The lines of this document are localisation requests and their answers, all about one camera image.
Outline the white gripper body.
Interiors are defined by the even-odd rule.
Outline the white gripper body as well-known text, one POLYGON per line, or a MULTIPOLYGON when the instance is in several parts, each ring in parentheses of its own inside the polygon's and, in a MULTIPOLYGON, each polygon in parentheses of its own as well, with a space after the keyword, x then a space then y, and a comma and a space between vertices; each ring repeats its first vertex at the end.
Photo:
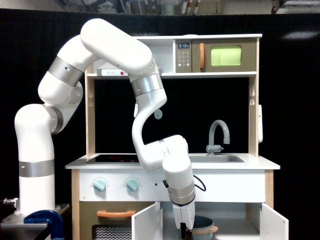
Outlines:
POLYGON ((181 223, 184 223, 186 227, 191 230, 193 229, 195 222, 195 202, 183 206, 172 204, 174 222, 177 229, 181 228, 181 223))

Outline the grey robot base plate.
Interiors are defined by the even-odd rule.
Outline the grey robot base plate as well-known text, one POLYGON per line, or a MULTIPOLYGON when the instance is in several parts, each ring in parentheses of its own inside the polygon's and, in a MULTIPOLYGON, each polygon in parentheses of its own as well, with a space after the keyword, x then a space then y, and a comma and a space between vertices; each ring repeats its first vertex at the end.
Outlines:
MULTIPOLYGON (((56 211, 62 217, 71 213, 69 204, 56 205, 56 211)), ((2 240, 51 240, 50 227, 47 223, 24 224, 27 215, 15 211, 0 223, 0 238, 2 240)))

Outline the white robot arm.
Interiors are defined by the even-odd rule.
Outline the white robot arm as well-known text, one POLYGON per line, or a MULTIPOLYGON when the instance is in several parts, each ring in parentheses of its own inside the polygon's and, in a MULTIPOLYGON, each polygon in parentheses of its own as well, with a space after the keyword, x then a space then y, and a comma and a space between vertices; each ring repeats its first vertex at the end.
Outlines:
POLYGON ((176 227, 191 230, 196 191, 186 140, 173 135, 145 144, 142 138, 148 117, 167 101, 156 60, 148 46, 100 18, 87 21, 60 49, 38 86, 42 103, 25 105, 15 115, 20 212, 55 208, 52 136, 76 111, 83 97, 80 78, 99 59, 128 74, 138 105, 131 133, 140 165, 147 171, 164 169, 176 227))

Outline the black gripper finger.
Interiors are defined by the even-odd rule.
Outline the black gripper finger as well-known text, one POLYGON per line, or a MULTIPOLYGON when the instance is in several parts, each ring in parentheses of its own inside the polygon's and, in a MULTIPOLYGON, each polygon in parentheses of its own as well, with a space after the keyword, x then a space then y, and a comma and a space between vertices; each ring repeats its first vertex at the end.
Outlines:
POLYGON ((180 223, 180 236, 182 240, 187 239, 187 226, 184 222, 180 223))

